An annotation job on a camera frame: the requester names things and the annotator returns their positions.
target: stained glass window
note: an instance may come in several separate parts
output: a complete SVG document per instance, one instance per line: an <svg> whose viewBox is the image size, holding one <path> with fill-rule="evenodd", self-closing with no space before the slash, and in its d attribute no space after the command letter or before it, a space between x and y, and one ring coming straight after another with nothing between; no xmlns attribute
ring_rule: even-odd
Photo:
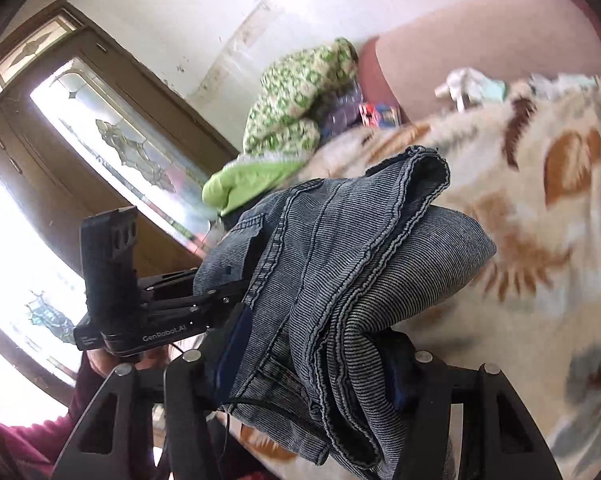
<svg viewBox="0 0 601 480"><path fill-rule="evenodd" d="M208 176L75 58L31 94L59 134L100 176L184 247L202 244L216 211L202 202Z"/></svg>
<svg viewBox="0 0 601 480"><path fill-rule="evenodd" d="M76 27L63 15L58 15L38 28L0 62L0 92L9 81L29 65L47 47L56 43Z"/></svg>
<svg viewBox="0 0 601 480"><path fill-rule="evenodd" d="M80 351L71 331L86 312L83 279L47 247L0 183L0 328L73 384Z"/></svg>

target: peeling paint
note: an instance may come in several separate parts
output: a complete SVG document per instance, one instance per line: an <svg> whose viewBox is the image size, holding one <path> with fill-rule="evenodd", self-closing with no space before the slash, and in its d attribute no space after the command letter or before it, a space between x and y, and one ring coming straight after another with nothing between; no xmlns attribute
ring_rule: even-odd
<svg viewBox="0 0 601 480"><path fill-rule="evenodd" d="M178 95L179 97L183 97L181 95L181 93L176 89L176 86L171 84L168 79L163 79L163 83L165 83L165 86L167 88L169 88L173 93L175 93L176 95Z"/></svg>
<svg viewBox="0 0 601 480"><path fill-rule="evenodd" d="M200 82L196 91L187 95L186 100L194 107L209 103L218 93L220 85L232 69L239 64L239 59L246 56L246 51L260 38L269 26L281 14L285 13L288 0L257 0L254 9L235 30L223 50L216 56L212 66Z"/></svg>

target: patterned blanket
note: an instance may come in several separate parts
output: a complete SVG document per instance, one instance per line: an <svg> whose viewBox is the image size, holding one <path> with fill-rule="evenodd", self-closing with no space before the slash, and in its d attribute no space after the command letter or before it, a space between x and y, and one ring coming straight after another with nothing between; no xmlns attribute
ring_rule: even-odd
<svg viewBox="0 0 601 480"><path fill-rule="evenodd" d="M450 365L500 365L564 479L588 480L601 469L601 82L554 102L512 88L503 104L346 132L294 182L359 176L410 144L440 150L452 185L435 203L476 218L498 252L471 285L396 329ZM276 446L257 451L286 478L315 468ZM330 466L312 478L322 471L337 476Z"/></svg>

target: jeans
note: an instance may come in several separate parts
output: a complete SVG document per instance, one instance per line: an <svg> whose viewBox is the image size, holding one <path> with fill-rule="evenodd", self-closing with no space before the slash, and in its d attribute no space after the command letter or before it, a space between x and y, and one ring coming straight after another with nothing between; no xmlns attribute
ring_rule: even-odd
<svg viewBox="0 0 601 480"><path fill-rule="evenodd" d="M408 427L370 335L451 296L496 251L475 220L431 206L449 178L436 150L412 146L242 215L194 282L200 294L251 278L229 413L316 464L331 453L362 478L391 478Z"/></svg>

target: screw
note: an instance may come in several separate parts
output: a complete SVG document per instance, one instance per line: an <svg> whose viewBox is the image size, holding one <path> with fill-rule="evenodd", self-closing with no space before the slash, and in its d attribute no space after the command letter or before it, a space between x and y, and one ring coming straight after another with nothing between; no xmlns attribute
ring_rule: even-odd
<svg viewBox="0 0 601 480"><path fill-rule="evenodd" d="M430 363L434 359L430 352L426 352L424 350L417 352L415 357L419 363Z"/></svg>
<svg viewBox="0 0 601 480"><path fill-rule="evenodd" d="M200 350L196 348L192 348L183 354L183 359L188 363L193 363L194 361L198 361L202 357Z"/></svg>
<svg viewBox="0 0 601 480"><path fill-rule="evenodd" d="M498 375L500 374L500 367L494 363L485 363L485 373L488 373L489 375Z"/></svg>
<svg viewBox="0 0 601 480"><path fill-rule="evenodd" d="M121 363L116 368L114 368L114 373L119 377L124 377L125 375L129 375L132 371L132 364L130 363Z"/></svg>

